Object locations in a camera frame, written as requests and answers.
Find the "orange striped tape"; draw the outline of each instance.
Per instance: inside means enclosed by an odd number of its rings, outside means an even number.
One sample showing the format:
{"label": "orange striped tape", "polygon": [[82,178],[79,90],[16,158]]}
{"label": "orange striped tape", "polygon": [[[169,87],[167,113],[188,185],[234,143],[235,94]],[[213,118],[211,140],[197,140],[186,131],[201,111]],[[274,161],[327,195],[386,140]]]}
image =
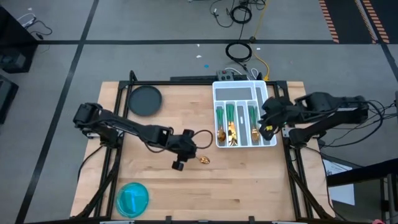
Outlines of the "orange striped tape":
{"label": "orange striped tape", "polygon": [[372,37],[372,43],[375,44],[375,43],[376,43],[376,37],[374,36],[374,34],[373,34],[373,32],[372,32],[371,26],[368,24],[368,20],[366,19],[365,14],[364,14],[363,11],[361,10],[361,6],[359,6],[357,0],[353,0],[353,1],[355,2],[356,7],[358,8],[358,11],[359,11],[359,13],[360,13],[361,16],[362,16],[363,22],[365,23],[366,27],[368,28],[368,32],[369,32],[369,34],[370,34],[371,37]]}
{"label": "orange striped tape", "polygon": [[373,6],[372,6],[370,0],[363,0],[363,3],[365,5],[365,10],[367,10],[369,15],[371,16],[371,20],[373,21],[374,25],[376,25],[377,32],[379,32],[382,41],[385,43],[389,43],[390,39],[388,38],[388,35],[387,35],[386,31],[384,30],[379,17],[377,16],[377,13],[373,9]]}
{"label": "orange striped tape", "polygon": [[325,1],[324,0],[319,0],[319,5],[321,5],[321,10],[322,10],[322,13],[323,13],[323,17],[325,18],[326,23],[328,24],[328,28],[329,28],[329,31],[330,31],[331,38],[333,39],[333,41],[335,43],[339,43],[338,34],[336,32],[335,25],[333,24],[333,21],[331,20],[331,17],[330,17],[330,14],[329,14],[329,10],[328,10],[328,7],[326,6]]}

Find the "blue plate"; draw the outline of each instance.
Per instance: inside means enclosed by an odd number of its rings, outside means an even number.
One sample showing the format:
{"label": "blue plate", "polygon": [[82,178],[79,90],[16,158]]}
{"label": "blue plate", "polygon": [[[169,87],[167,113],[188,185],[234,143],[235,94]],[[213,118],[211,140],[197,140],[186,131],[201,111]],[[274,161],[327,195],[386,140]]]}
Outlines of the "blue plate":
{"label": "blue plate", "polygon": [[116,198],[116,209],[119,214],[135,218],[141,215],[148,206],[149,194],[140,183],[130,183],[123,186]]}

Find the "yellow cable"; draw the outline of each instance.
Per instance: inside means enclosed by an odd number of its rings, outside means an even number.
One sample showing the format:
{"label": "yellow cable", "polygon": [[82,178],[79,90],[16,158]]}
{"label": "yellow cable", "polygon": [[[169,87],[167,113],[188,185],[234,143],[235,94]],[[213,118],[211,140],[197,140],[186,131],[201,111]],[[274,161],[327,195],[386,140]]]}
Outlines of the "yellow cable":
{"label": "yellow cable", "polygon": [[[254,32],[254,35],[253,35],[254,38],[256,38],[257,32],[259,31],[259,29],[260,29],[260,27],[261,27],[261,25],[262,25],[262,18],[264,17],[264,14],[265,14],[266,9],[267,9],[267,7],[268,7],[268,2],[269,2],[269,0],[266,0],[266,4],[264,5],[264,8],[262,9],[259,22],[257,23],[256,31]],[[269,81],[269,66],[268,66],[267,62],[265,62],[263,59],[261,59],[261,58],[256,54],[256,52],[253,51],[253,49],[251,49],[251,50],[252,50],[254,56],[255,56],[260,62],[262,62],[262,63],[267,67],[267,74],[266,74],[265,77],[264,77],[264,81]]]}

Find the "plastic organizer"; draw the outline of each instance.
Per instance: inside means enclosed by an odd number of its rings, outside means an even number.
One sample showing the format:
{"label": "plastic organizer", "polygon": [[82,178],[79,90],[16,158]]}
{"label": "plastic organizer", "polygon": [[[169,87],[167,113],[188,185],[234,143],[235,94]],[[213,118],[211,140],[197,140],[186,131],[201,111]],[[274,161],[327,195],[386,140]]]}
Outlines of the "plastic organizer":
{"label": "plastic organizer", "polygon": [[[252,139],[252,128],[259,129],[260,116],[265,114],[261,108],[268,99],[267,86],[264,81],[226,81],[213,83],[213,102],[215,115],[216,134],[222,126],[226,133],[226,139],[220,142],[216,139],[216,145],[220,148],[228,147],[269,147],[276,145],[276,137],[272,137],[270,141],[266,141],[259,135],[258,141]],[[233,121],[236,130],[237,143],[230,146],[228,142],[228,122],[227,107],[232,108],[233,105]],[[217,109],[222,109],[222,121],[219,125]],[[255,124],[250,122],[249,110],[255,111]]]}

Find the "white cable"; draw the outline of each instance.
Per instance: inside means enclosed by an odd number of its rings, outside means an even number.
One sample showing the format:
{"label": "white cable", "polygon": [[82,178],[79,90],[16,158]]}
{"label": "white cable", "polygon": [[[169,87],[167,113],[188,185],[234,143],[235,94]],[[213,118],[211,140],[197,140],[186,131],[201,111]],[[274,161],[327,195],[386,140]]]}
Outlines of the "white cable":
{"label": "white cable", "polygon": [[27,16],[27,15],[32,15],[33,17],[36,17],[36,15],[33,14],[33,13],[27,13],[27,14],[21,16],[20,18],[18,18],[17,21],[19,21],[20,19],[22,19],[23,17],[25,17],[25,16]]}
{"label": "white cable", "polygon": [[33,24],[33,22],[36,20],[36,15],[35,14],[27,13],[27,14],[21,16],[20,18],[18,18],[17,21],[19,21],[20,19],[22,19],[23,17],[28,16],[28,15],[32,15],[33,18],[31,20],[27,21],[26,23],[22,24],[23,27],[27,27],[27,26]]}
{"label": "white cable", "polygon": [[[235,68],[224,68],[224,70],[227,70],[227,69],[234,70],[238,74],[243,75],[240,71],[236,70]],[[259,75],[259,71],[255,68],[252,68],[252,69],[250,69],[250,73],[251,73],[251,76],[254,78],[254,80],[256,80],[257,76]]]}
{"label": "white cable", "polygon": [[227,70],[227,69],[234,70],[235,72],[238,72],[240,75],[243,75],[240,71],[236,70],[235,68],[224,68],[224,70]]}
{"label": "white cable", "polygon": [[257,69],[255,69],[255,68],[252,68],[250,70],[250,73],[251,73],[251,76],[254,78],[254,80],[256,80],[257,76],[259,75],[259,71]]}

